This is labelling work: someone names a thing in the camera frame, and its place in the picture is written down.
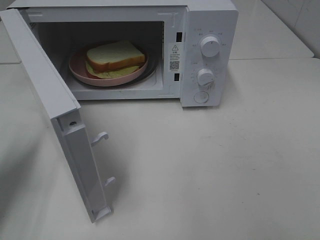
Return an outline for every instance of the white bread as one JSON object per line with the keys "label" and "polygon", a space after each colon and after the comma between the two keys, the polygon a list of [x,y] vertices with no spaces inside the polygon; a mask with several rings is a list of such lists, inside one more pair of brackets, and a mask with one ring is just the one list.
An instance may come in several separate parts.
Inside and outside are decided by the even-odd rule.
{"label": "white bread", "polygon": [[86,60],[95,71],[106,72],[144,63],[145,55],[131,42],[118,41],[89,49]]}

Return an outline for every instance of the microwave oven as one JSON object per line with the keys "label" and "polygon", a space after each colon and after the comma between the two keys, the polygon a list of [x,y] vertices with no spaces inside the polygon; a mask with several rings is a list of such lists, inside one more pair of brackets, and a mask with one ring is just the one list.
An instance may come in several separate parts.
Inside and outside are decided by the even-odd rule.
{"label": "microwave oven", "polygon": [[[230,0],[16,0],[1,21],[53,125],[92,222],[111,212],[78,100],[180,99],[217,106],[224,88],[238,11]],[[104,41],[128,40],[148,54],[132,82],[98,87],[69,70],[72,54]]]}

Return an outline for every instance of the pink plate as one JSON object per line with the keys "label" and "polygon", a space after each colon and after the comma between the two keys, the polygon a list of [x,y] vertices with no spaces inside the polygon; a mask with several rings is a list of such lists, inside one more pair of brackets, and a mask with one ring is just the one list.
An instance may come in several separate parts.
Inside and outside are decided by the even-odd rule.
{"label": "pink plate", "polygon": [[126,76],[121,76],[117,78],[109,78],[109,79],[101,79],[96,76],[91,75],[88,73],[86,68],[86,54],[87,51],[92,48],[93,46],[87,46],[79,51],[77,51],[69,60],[69,68],[72,74],[75,76],[76,79],[79,81],[89,84],[92,86],[98,87],[111,87],[117,86],[121,84],[126,84],[128,82],[133,81],[137,77],[139,77],[147,68],[148,65],[148,56],[144,53],[146,61],[138,70],[130,73]]}

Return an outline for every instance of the open microwave door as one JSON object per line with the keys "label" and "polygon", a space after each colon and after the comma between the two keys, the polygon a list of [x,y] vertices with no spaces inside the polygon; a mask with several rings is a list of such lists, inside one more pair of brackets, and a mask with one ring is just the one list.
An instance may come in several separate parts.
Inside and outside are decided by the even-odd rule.
{"label": "open microwave door", "polygon": [[114,177],[101,182],[92,146],[108,138],[106,132],[89,141],[80,105],[49,60],[39,42],[16,9],[0,11],[0,18],[33,88],[49,116],[65,158],[69,164],[90,220],[111,212],[104,186]]}

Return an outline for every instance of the warning label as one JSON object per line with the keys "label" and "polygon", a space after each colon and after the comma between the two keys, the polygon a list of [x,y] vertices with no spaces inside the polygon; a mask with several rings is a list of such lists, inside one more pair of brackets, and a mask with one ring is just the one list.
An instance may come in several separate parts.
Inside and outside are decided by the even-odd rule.
{"label": "warning label", "polygon": [[168,70],[169,72],[179,73],[181,71],[181,61],[184,45],[182,42],[168,44]]}

